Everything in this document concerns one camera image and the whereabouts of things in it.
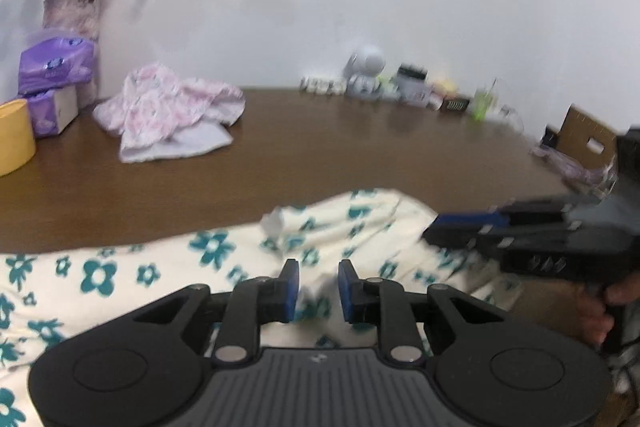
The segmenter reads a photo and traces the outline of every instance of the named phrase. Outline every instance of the yellow container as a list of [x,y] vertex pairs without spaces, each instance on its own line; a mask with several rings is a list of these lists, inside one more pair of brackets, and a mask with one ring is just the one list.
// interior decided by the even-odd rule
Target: yellow container
[[0,176],[22,167],[35,153],[27,101],[0,105]]

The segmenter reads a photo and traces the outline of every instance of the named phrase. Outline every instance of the human hand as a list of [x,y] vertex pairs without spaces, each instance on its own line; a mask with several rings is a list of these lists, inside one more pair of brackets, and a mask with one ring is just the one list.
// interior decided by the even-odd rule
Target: human hand
[[[640,299],[640,272],[607,288],[604,300],[608,305],[622,306]],[[584,286],[578,289],[576,309],[585,342],[600,346],[613,328],[613,317],[606,314],[605,303],[587,294]]]

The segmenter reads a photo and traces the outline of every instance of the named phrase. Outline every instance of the crumpled cloth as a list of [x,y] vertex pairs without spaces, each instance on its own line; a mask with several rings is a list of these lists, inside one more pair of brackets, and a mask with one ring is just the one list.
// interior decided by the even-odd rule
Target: crumpled cloth
[[106,131],[122,136],[124,163],[204,154],[233,139],[231,125],[244,112],[241,89],[202,78],[179,78],[162,64],[131,71],[122,92],[94,109]]

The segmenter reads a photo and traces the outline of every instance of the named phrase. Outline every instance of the wooden table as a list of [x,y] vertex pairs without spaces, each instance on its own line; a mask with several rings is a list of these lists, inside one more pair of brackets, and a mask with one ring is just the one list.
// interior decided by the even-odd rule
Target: wooden table
[[505,126],[385,102],[248,90],[234,143],[123,164],[84,114],[0,178],[0,251],[142,243],[260,219],[354,188],[396,188],[439,212],[565,190]]

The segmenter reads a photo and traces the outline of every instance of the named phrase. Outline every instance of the vase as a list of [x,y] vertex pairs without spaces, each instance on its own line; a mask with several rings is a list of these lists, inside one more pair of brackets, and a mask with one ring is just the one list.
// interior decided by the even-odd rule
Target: vase
[[[43,28],[60,28],[77,35],[98,41],[100,35],[99,0],[45,0]],[[91,105],[98,97],[97,68],[94,77],[87,84],[76,86],[78,108]]]

